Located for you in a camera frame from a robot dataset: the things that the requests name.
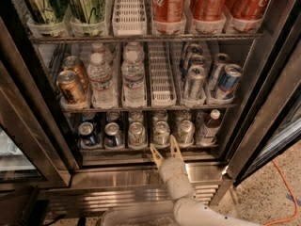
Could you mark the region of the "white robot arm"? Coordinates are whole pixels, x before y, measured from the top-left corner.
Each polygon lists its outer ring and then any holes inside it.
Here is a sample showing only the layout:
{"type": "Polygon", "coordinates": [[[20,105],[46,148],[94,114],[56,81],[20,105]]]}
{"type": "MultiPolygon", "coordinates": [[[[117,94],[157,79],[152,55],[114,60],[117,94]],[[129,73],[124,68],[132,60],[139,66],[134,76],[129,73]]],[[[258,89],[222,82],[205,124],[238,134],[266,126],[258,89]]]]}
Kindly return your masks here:
{"type": "Polygon", "coordinates": [[[173,200],[173,216],[179,226],[261,226],[219,214],[198,200],[175,137],[170,137],[169,158],[164,159],[153,144],[150,150],[169,197],[173,200]]]}

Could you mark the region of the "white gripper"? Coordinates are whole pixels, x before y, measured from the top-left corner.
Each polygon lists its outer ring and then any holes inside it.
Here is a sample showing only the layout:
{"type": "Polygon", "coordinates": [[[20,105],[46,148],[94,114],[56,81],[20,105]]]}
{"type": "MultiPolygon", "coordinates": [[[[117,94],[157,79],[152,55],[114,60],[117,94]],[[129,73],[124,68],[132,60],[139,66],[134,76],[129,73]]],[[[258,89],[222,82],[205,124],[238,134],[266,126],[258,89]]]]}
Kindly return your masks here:
{"type": "Polygon", "coordinates": [[[150,151],[164,182],[176,177],[188,177],[185,163],[182,161],[180,147],[173,135],[170,136],[170,153],[172,157],[165,160],[153,145],[150,146],[150,151]]]}

